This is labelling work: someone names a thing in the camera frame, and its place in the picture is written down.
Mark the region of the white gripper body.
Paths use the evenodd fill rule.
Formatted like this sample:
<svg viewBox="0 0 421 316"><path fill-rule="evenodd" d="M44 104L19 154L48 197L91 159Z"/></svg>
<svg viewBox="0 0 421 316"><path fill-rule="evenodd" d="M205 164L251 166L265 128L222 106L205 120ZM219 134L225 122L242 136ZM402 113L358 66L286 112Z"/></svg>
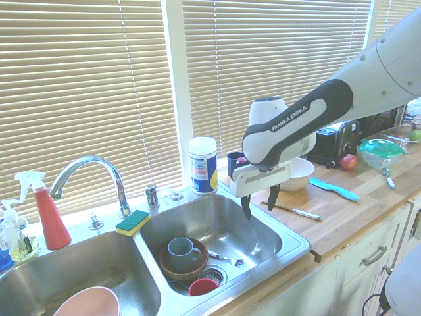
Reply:
<svg viewBox="0 0 421 316"><path fill-rule="evenodd" d="M230 192L237 198L251 195L255 192L279 185L289 180L292 161L276 165L269 171L261 171L252 166L237 167L232 173Z"/></svg>

